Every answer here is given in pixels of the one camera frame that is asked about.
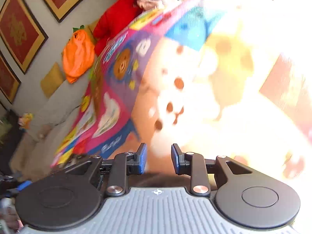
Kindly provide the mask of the beige sofa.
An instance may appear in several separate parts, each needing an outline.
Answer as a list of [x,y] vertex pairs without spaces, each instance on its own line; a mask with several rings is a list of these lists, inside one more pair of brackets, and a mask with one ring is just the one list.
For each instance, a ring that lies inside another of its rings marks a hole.
[[75,83],[65,81],[34,115],[10,160],[13,173],[38,180],[51,171],[54,154],[78,115],[89,75]]

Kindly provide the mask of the small yellow plush toy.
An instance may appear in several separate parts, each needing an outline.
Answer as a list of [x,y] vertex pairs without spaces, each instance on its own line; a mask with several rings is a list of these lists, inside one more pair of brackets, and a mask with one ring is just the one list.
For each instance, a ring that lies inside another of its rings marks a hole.
[[21,129],[28,129],[34,115],[32,113],[24,113],[19,117],[18,123]]

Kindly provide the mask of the yellow square cushion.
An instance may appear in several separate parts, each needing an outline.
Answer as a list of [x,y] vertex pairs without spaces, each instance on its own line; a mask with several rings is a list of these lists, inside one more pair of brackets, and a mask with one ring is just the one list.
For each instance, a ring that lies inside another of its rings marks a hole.
[[60,66],[57,62],[55,62],[51,70],[41,80],[40,86],[44,95],[47,98],[50,98],[64,81],[65,77],[60,69]]

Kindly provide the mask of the colourful cartoon play mat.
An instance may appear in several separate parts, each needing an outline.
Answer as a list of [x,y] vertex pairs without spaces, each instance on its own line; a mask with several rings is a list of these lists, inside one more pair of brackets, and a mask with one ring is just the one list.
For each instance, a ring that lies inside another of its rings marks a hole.
[[181,0],[143,13],[98,58],[52,164],[146,143],[149,171],[172,171],[172,144],[286,179],[309,170],[307,18],[272,0]]

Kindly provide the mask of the red gold framed picture left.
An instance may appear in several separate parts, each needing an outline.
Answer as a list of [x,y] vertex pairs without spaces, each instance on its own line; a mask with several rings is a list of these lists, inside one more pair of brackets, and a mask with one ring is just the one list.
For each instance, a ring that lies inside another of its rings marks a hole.
[[5,57],[0,57],[0,88],[10,104],[14,103],[21,81],[12,70]]

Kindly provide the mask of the orange pumpkin plush cushion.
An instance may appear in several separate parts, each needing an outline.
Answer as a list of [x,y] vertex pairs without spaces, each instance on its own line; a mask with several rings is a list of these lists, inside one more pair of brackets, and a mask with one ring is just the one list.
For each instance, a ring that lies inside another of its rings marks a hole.
[[62,65],[69,83],[75,83],[95,59],[94,41],[87,28],[73,28],[74,32],[62,52]]

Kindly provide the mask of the red gold framed picture middle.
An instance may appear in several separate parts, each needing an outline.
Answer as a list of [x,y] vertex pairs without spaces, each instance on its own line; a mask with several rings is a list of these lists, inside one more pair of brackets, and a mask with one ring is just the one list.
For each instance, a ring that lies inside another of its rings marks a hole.
[[5,0],[1,7],[1,38],[25,74],[48,35],[25,0]]

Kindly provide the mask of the red padded jacket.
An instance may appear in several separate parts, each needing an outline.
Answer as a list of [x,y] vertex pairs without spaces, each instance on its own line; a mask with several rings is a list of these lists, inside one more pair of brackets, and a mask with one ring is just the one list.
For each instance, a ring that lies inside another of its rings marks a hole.
[[100,17],[94,29],[94,37],[97,39],[95,54],[100,56],[107,43],[143,12],[137,0],[117,0]]

